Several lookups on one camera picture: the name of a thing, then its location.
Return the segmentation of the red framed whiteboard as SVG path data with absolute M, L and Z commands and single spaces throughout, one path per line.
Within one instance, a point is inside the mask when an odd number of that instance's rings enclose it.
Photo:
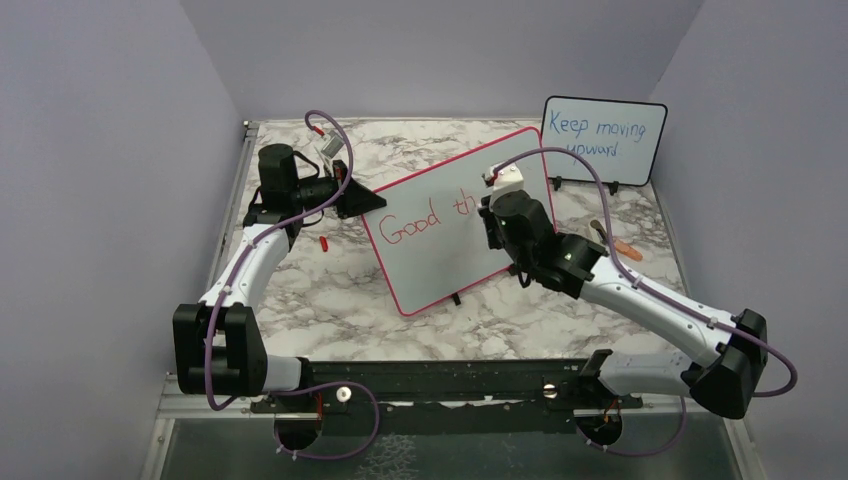
M 384 208 L 364 215 L 390 293 L 411 316 L 506 270 L 510 257 L 488 246 L 477 213 L 492 166 L 540 147 L 525 127 L 377 189 Z

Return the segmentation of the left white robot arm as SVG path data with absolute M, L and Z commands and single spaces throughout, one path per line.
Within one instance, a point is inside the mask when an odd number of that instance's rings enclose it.
M 255 397 L 275 392 L 298 411 L 313 401 L 305 361 L 266 352 L 254 312 L 276 268 L 289 254 L 308 216 L 327 208 L 340 219 L 357 217 L 387 202 L 351 176 L 340 160 L 325 158 L 303 177 L 306 157 L 292 146 L 272 144 L 258 153 L 260 185 L 243 220 L 238 248 L 212 287 L 194 304 L 181 304 L 173 319 L 177 380 L 185 394 Z

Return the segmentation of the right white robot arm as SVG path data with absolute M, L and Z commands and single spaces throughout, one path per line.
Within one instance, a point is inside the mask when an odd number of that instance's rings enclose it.
M 576 383 L 585 404 L 666 394 L 724 418 L 745 416 L 768 362 L 764 316 L 751 309 L 732 315 L 619 270 L 605 247 L 555 231 L 542 203 L 523 190 L 484 197 L 478 213 L 490 248 L 509 255 L 523 287 L 536 282 L 600 305 L 674 346 L 669 354 L 594 353 Z

